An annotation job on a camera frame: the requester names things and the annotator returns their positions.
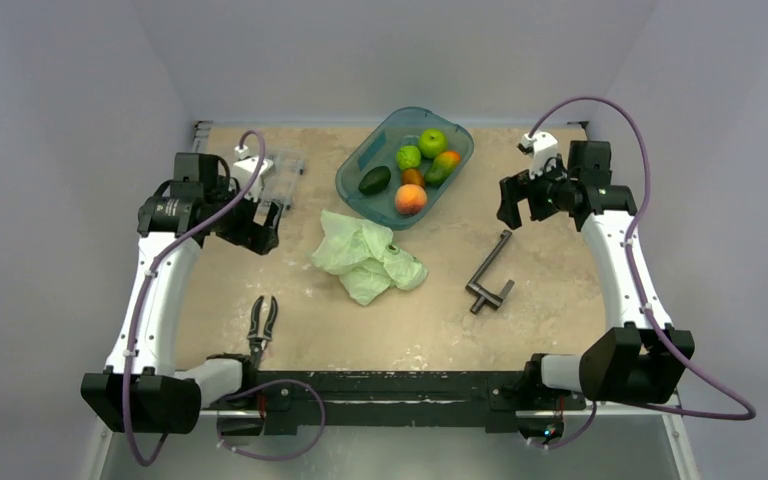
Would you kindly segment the teal plastic bin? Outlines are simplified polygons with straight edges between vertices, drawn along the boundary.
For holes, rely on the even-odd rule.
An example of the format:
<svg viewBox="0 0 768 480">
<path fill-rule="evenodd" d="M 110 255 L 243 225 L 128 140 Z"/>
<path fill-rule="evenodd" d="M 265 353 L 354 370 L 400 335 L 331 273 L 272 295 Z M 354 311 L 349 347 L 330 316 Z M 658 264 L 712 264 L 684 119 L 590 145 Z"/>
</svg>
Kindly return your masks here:
<svg viewBox="0 0 768 480">
<path fill-rule="evenodd" d="M 403 107 L 338 168 L 336 190 L 362 217 L 406 230 L 442 198 L 473 151 L 463 126 L 422 107 Z"/>
</svg>

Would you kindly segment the green fake lime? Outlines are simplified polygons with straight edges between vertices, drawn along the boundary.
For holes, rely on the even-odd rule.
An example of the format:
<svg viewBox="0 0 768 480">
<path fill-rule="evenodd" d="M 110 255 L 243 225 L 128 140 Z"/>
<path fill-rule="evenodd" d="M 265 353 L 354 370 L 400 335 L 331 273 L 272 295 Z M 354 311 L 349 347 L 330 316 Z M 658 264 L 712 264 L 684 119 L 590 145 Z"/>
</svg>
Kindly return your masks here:
<svg viewBox="0 0 768 480">
<path fill-rule="evenodd" d="M 396 153 L 397 166 L 401 171 L 410 168 L 419 168 L 421 161 L 421 151 L 415 145 L 402 146 Z"/>
</svg>

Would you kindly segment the brown fake kiwi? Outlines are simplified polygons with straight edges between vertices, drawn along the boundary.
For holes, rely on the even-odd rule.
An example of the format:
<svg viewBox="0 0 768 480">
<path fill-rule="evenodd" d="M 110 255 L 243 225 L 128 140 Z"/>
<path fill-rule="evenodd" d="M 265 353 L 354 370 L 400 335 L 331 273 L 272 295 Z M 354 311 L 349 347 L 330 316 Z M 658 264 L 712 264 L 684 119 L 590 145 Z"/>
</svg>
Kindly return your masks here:
<svg viewBox="0 0 768 480">
<path fill-rule="evenodd" d="M 410 168 L 402 171 L 401 182 L 403 185 L 416 185 L 425 187 L 424 175 L 418 168 Z"/>
</svg>

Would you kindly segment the light green plastic bag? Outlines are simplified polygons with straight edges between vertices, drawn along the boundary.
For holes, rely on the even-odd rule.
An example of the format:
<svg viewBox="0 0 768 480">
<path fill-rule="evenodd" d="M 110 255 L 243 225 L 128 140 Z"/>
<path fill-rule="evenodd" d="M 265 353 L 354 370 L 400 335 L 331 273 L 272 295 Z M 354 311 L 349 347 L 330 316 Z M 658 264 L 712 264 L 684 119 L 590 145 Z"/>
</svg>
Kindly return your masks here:
<svg viewBox="0 0 768 480">
<path fill-rule="evenodd" d="M 324 237 L 312 264 L 336 276 L 357 304 L 367 306 L 393 287 L 412 291 L 426 280 L 427 267 L 394 243 L 391 229 L 328 210 L 320 224 Z"/>
</svg>

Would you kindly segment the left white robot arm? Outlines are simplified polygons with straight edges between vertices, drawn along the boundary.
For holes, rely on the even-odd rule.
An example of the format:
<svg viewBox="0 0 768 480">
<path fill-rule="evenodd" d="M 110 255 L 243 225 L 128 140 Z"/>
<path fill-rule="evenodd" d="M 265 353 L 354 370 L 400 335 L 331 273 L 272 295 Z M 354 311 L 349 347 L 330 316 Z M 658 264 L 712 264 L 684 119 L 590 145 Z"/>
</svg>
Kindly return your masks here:
<svg viewBox="0 0 768 480">
<path fill-rule="evenodd" d="M 279 243 L 282 204 L 256 220 L 261 177 L 273 163 L 245 147 L 237 154 L 234 164 L 212 154 L 177 154 L 172 179 L 138 209 L 138 265 L 122 328 L 102 371 L 85 374 L 80 386 L 114 432 L 185 434 L 221 398 L 235 409 L 257 399 L 247 356 L 211 355 L 181 371 L 175 354 L 183 300 L 206 238 L 258 255 Z"/>
</svg>

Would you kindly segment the dark green fake avocado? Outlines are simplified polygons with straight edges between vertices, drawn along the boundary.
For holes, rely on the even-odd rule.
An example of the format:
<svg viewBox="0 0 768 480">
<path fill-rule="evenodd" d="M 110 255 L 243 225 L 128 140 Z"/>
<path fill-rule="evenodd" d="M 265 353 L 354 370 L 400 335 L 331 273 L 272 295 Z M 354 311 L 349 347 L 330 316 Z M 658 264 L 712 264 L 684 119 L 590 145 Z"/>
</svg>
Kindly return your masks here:
<svg viewBox="0 0 768 480">
<path fill-rule="evenodd" d="M 387 189 L 392 178 L 388 166 L 378 166 L 369 170 L 358 184 L 358 191 L 364 196 L 378 194 Z"/>
</svg>

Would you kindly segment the green fake apple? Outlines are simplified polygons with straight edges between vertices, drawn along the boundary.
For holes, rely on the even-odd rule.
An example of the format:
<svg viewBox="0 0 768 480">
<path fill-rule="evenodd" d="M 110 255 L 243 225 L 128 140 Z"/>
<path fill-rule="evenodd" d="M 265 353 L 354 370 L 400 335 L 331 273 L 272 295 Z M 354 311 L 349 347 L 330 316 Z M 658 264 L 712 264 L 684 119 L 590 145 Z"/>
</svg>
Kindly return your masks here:
<svg viewBox="0 0 768 480">
<path fill-rule="evenodd" d="M 448 140 L 439 129 L 430 128 L 423 131 L 418 140 L 417 147 L 424 158 L 433 159 L 447 150 Z"/>
</svg>

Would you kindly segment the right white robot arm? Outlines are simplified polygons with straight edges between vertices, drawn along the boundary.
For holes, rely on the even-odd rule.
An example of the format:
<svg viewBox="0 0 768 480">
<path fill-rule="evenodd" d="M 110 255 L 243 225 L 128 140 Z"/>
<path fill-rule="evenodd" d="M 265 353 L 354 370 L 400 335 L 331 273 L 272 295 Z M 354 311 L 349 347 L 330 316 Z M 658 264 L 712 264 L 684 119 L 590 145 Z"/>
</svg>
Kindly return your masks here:
<svg viewBox="0 0 768 480">
<path fill-rule="evenodd" d="M 695 342 L 674 328 L 644 260 L 631 265 L 627 258 L 641 252 L 632 224 L 637 208 L 631 189 L 612 182 L 609 143 L 573 141 L 563 157 L 558 140 L 538 132 L 517 147 L 532 165 L 500 181 L 498 219 L 521 227 L 522 201 L 533 221 L 568 214 L 596 265 L 606 320 L 605 333 L 581 355 L 533 355 L 521 381 L 524 399 L 544 407 L 567 391 L 595 401 L 666 403 L 685 367 L 664 343 L 691 357 Z"/>
</svg>

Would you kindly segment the green orange fake mango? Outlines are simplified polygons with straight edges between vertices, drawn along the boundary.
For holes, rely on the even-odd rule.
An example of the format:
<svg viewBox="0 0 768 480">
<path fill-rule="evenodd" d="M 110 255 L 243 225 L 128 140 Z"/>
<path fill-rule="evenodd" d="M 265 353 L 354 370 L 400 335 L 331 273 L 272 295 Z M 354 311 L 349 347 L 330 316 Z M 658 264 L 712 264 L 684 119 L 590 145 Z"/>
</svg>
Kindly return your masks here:
<svg viewBox="0 0 768 480">
<path fill-rule="evenodd" d="M 461 155 L 457 151 L 448 150 L 437 155 L 424 175 L 427 186 L 437 187 L 442 185 L 456 170 L 461 162 Z"/>
</svg>

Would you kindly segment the orange fake peach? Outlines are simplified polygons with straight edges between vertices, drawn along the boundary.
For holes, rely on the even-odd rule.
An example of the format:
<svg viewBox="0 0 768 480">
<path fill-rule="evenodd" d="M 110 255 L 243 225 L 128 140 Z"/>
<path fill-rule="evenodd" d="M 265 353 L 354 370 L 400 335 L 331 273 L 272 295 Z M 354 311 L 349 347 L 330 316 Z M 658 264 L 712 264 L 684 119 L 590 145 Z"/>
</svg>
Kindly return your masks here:
<svg viewBox="0 0 768 480">
<path fill-rule="evenodd" d="M 396 211 L 401 215 L 415 215 L 422 211 L 428 196 L 422 186 L 405 184 L 398 188 L 394 197 Z"/>
</svg>

